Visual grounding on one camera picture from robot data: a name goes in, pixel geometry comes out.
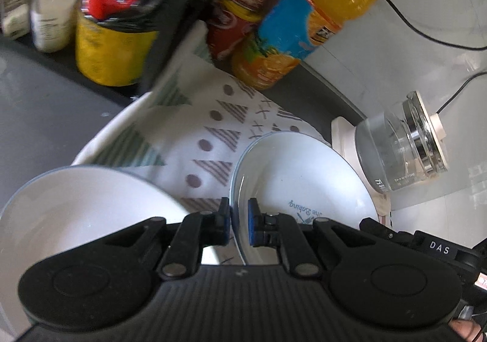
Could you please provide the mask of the person's left hand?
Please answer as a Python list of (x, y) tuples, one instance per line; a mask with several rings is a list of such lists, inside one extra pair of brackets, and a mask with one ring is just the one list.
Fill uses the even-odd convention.
[(486, 341), (486, 332), (483, 332), (482, 326), (475, 321), (454, 319), (449, 322), (449, 326), (467, 342)]

